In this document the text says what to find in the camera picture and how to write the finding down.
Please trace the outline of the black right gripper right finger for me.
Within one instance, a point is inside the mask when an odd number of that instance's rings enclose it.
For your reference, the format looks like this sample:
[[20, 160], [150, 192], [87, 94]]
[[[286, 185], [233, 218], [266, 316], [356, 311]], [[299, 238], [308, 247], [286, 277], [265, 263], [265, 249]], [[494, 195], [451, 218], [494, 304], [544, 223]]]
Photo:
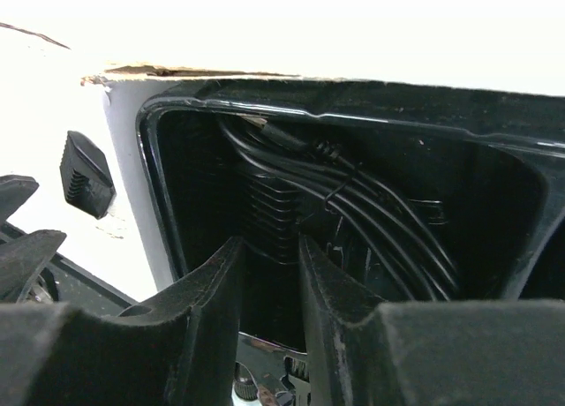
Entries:
[[313, 404], [563, 404], [562, 302], [391, 303], [298, 251]]

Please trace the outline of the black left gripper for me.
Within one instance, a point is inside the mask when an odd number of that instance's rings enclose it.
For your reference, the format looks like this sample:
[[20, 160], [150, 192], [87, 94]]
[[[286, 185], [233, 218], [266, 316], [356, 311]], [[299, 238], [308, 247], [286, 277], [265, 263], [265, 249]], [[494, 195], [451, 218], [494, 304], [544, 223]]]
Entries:
[[[6, 224], [38, 188], [33, 177], [1, 176], [1, 225]], [[39, 229], [1, 243], [1, 302], [24, 302], [65, 239], [62, 231]]]

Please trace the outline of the white hair clipper kit box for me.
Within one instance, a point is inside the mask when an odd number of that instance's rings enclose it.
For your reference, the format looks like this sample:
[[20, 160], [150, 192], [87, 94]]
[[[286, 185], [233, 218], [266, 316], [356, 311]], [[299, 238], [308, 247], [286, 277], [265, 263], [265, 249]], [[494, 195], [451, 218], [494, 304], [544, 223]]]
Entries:
[[[100, 220], [68, 131], [107, 158]], [[384, 301], [563, 303], [564, 0], [1, 0], [1, 170], [39, 184], [7, 222], [129, 306], [238, 237], [240, 331], [303, 351], [299, 251], [246, 242], [241, 163]]]

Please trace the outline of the silver hair clipper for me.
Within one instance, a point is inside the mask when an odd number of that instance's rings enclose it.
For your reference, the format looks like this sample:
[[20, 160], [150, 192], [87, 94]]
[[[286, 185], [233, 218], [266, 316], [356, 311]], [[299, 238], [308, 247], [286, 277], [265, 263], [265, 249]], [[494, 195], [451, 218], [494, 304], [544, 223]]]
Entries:
[[311, 404], [307, 354], [240, 333], [232, 394], [244, 405]]

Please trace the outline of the black clipper guard comb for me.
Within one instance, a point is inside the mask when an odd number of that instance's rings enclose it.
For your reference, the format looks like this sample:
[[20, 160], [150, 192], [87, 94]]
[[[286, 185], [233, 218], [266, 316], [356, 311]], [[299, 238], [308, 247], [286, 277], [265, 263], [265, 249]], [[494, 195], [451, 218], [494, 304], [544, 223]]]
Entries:
[[65, 201], [96, 220], [103, 218], [116, 196], [104, 152], [83, 133], [68, 131], [59, 169]]

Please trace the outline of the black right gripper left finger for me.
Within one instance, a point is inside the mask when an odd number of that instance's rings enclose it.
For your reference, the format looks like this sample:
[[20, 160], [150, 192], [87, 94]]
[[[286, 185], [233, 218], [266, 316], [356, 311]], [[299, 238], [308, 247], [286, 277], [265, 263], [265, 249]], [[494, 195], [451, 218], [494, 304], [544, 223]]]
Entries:
[[228, 405], [245, 247], [115, 317], [68, 303], [1, 308], [4, 405]]

